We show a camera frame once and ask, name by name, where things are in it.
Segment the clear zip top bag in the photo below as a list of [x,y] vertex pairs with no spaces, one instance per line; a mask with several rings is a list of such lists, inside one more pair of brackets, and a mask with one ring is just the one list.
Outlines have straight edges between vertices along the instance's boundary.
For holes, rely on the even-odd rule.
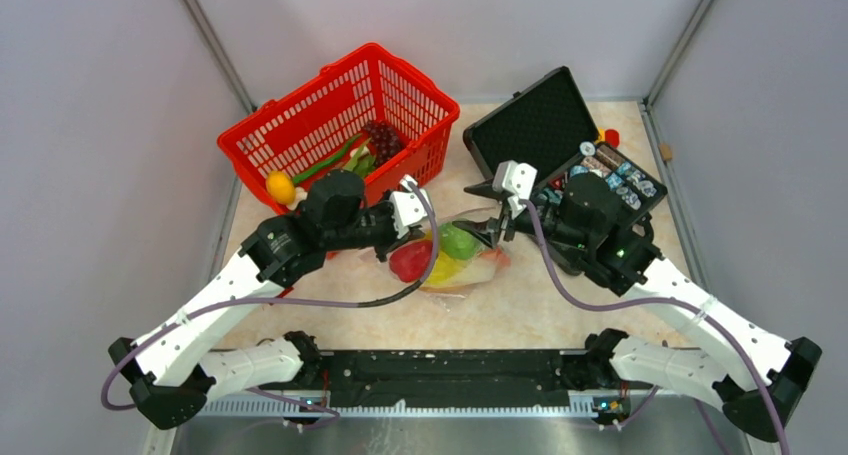
[[[455,221],[482,222],[496,214],[493,207],[480,207],[439,220],[439,252],[430,275],[420,287],[422,291],[464,297],[494,281],[510,267],[511,259],[503,248],[489,248],[453,225]],[[419,280],[429,264],[432,245],[430,225],[425,222],[422,235],[394,250],[385,262],[378,264],[382,274],[404,284]]]

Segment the green toy round fruit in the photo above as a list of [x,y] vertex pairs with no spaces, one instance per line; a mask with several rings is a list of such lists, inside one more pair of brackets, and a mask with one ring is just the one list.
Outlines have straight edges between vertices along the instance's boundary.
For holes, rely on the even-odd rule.
[[438,227],[441,251],[448,257],[468,261],[483,251],[483,244],[468,232],[457,228],[452,222]]

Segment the red toy bell pepper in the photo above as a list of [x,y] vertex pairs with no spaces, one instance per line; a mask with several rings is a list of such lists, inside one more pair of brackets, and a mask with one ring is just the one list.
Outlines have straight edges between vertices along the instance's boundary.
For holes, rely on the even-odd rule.
[[433,243],[428,239],[410,242],[398,248],[389,258],[390,271],[404,283],[419,280],[430,262],[432,248]]

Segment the orange toy carrot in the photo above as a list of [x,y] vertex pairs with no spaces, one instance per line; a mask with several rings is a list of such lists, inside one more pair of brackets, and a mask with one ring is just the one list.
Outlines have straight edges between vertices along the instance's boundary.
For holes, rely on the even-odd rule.
[[485,258],[495,265],[495,270],[502,270],[511,266],[510,256],[503,248],[496,248],[485,253]]

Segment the yellow toy corn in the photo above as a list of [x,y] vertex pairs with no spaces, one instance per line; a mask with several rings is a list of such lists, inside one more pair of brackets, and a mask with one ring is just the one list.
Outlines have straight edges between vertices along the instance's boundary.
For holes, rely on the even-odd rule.
[[428,289],[458,289],[490,281],[496,272],[495,265],[482,255],[459,261],[440,254],[423,286]]

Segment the green toy chili pepper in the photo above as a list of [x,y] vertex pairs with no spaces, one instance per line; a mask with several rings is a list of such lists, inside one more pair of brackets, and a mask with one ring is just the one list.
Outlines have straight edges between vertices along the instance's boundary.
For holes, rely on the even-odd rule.
[[292,178],[292,183],[297,186],[301,183],[307,181],[317,173],[322,170],[334,165],[338,161],[340,161],[346,153],[353,147],[353,145],[362,137],[363,133],[357,133],[353,137],[351,137],[344,145],[342,145],[339,149],[333,152],[331,155],[327,156],[323,160],[320,160],[313,165],[309,166],[306,170],[301,173],[295,175]]

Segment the black poker chip case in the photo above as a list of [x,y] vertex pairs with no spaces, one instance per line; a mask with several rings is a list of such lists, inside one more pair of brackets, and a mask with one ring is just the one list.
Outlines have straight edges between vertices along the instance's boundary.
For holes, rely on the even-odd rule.
[[561,66],[469,125],[463,142],[486,178],[509,160],[535,167],[539,189],[563,189],[575,176],[597,175],[638,222],[668,189],[618,148],[596,143],[598,130],[571,70]]

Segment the red plastic shopping basket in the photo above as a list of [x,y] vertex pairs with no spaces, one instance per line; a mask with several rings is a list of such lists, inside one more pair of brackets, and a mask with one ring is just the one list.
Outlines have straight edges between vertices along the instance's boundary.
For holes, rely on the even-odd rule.
[[[222,133],[220,150],[250,193],[274,213],[286,212],[267,194],[271,171],[291,179],[331,155],[369,121],[391,124],[405,148],[366,179],[366,197],[376,202],[404,175],[427,184],[444,165],[451,128],[460,115],[456,101],[423,72],[377,43],[366,43],[279,100],[270,100]],[[341,160],[322,170],[313,181]]]

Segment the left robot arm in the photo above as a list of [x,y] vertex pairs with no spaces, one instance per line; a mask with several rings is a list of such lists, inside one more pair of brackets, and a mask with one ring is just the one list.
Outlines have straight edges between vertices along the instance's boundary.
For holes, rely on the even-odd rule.
[[320,270],[332,252],[371,248],[380,260],[436,224],[429,196],[405,176],[374,204],[358,175],[333,170],[316,180],[297,207],[261,222],[208,284],[157,329],[121,337],[108,349],[113,367],[101,388],[123,378],[130,407],[161,430],[175,428],[206,404],[269,383],[308,388],[319,379],[319,352],[302,333],[248,349],[219,350],[219,341],[260,305],[293,304],[290,292]]

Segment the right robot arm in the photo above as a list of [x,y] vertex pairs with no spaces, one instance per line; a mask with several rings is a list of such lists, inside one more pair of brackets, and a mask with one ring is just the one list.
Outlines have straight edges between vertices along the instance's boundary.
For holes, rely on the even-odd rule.
[[808,389],[821,347],[806,337],[788,340],[745,319],[709,294],[627,221],[627,205],[594,174],[570,179],[557,202],[531,196],[528,169],[468,187],[497,201],[499,216],[462,229],[488,246],[515,233],[573,249],[576,266],[617,296],[612,310],[643,307],[694,345],[665,348],[615,330],[592,339],[589,379],[612,387],[620,379],[671,389],[719,409],[745,434],[789,447],[786,426]]

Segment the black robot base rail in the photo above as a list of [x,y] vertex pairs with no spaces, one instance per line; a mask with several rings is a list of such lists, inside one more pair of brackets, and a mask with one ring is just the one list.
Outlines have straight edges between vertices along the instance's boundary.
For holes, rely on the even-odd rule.
[[501,409],[565,407],[574,392],[622,385],[584,351],[521,349],[325,352],[278,386],[316,391],[342,408]]

